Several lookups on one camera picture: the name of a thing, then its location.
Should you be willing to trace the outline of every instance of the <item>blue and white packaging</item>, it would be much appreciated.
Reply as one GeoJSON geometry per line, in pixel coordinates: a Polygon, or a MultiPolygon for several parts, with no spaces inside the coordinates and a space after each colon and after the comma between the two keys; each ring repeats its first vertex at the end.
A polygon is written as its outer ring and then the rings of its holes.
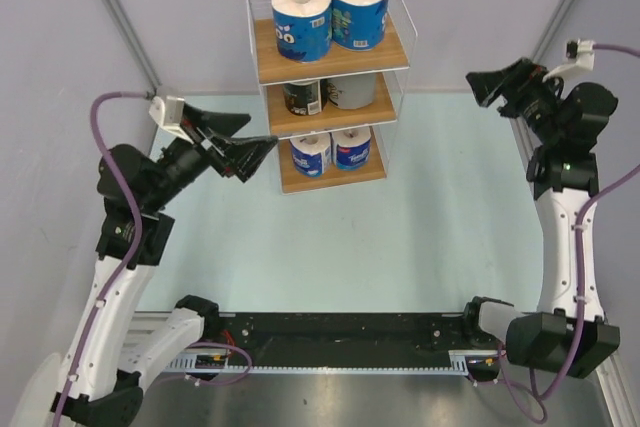
{"type": "Polygon", "coordinates": [[[350,50],[371,50],[384,39],[389,0],[332,0],[333,41],[350,50]]]}
{"type": "Polygon", "coordinates": [[[278,52],[314,62],[331,47],[331,0],[271,0],[278,52]]]}
{"type": "Polygon", "coordinates": [[[331,133],[333,163],[342,170],[356,170],[369,161],[371,154],[371,129],[339,130],[331,133]]]}
{"type": "Polygon", "coordinates": [[[293,165],[301,174],[319,177],[331,164],[331,136],[329,134],[306,135],[291,139],[293,165]]]}

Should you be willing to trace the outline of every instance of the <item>light blue tabletop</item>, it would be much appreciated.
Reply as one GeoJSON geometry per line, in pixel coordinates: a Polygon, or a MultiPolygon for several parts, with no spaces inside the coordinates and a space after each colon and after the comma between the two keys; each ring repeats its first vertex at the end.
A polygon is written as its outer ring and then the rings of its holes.
{"type": "MultiPolygon", "coordinates": [[[[259,96],[188,101],[267,132],[259,96]]],[[[138,310],[186,294],[229,312],[459,312],[474,295],[535,310],[542,232],[509,122],[470,95],[413,94],[397,127],[386,180],[283,195],[275,153],[246,184],[201,175],[166,210],[138,310]]]]}

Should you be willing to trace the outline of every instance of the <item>shelf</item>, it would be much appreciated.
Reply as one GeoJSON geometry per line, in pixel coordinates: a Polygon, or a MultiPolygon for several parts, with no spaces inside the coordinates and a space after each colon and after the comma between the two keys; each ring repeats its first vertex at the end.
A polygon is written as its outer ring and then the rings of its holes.
{"type": "Polygon", "coordinates": [[[360,109],[343,110],[327,102],[324,110],[316,115],[295,115],[284,104],[282,85],[267,87],[269,128],[273,135],[284,137],[296,133],[339,129],[357,125],[372,125],[396,120],[389,91],[382,74],[377,75],[375,100],[360,109]]]}
{"type": "Polygon", "coordinates": [[[293,160],[291,159],[291,142],[281,140],[278,143],[278,150],[280,155],[282,192],[285,194],[353,184],[356,182],[366,182],[368,180],[384,179],[387,177],[373,132],[371,133],[369,162],[358,170],[340,170],[332,164],[329,170],[320,177],[307,177],[298,172],[293,166],[293,160]]]}
{"type": "Polygon", "coordinates": [[[295,62],[280,55],[274,29],[272,19],[255,21],[258,80],[261,84],[409,67],[409,60],[390,16],[387,16],[384,40],[372,50],[352,51],[333,43],[325,57],[309,63],[295,62]]]}

